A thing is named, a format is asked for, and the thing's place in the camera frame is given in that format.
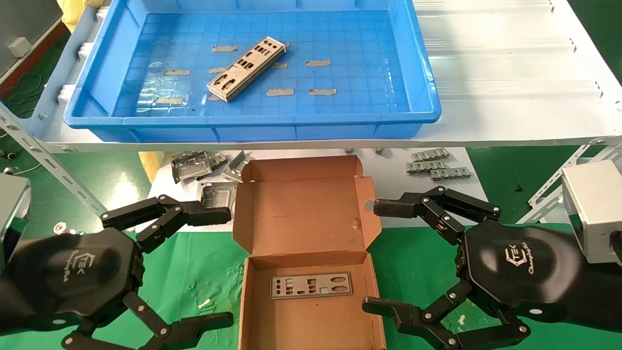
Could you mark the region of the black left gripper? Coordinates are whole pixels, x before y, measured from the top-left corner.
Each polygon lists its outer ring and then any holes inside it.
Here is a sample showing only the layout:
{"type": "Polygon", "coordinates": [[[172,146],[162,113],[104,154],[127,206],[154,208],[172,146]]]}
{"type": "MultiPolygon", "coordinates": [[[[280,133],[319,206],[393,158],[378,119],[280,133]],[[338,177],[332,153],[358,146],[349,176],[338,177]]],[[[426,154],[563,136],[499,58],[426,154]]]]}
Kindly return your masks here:
{"type": "Polygon", "coordinates": [[[62,341],[65,350],[128,350],[95,339],[93,333],[129,309],[153,333],[140,350],[195,348],[205,332],[233,326],[233,314],[165,324],[137,294],[145,271],[142,252],[153,252],[183,226],[221,225],[231,219],[227,206],[206,208],[201,201],[160,195],[102,213],[102,232],[21,242],[1,273],[1,334],[55,332],[80,324],[62,341]],[[145,222],[150,224],[136,242],[120,232],[145,222]]]}

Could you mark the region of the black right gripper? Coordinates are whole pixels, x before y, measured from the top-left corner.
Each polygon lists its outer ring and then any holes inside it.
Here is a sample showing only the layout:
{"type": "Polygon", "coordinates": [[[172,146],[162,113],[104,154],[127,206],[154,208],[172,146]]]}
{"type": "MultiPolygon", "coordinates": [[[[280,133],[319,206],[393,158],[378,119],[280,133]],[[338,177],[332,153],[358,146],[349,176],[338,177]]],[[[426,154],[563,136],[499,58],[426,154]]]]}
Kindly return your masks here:
{"type": "Polygon", "coordinates": [[[505,226],[497,222],[500,207],[444,186],[377,199],[373,213],[421,218],[447,243],[461,245],[460,275],[467,281],[427,308],[381,297],[363,299],[365,313],[389,317],[398,333],[421,337],[435,350],[495,350],[531,334],[516,315],[607,332],[622,329],[621,267],[588,263],[571,232],[505,226]],[[477,225],[465,232],[453,213],[477,225]],[[459,333],[445,328],[442,319],[468,297],[500,325],[459,333]]]}

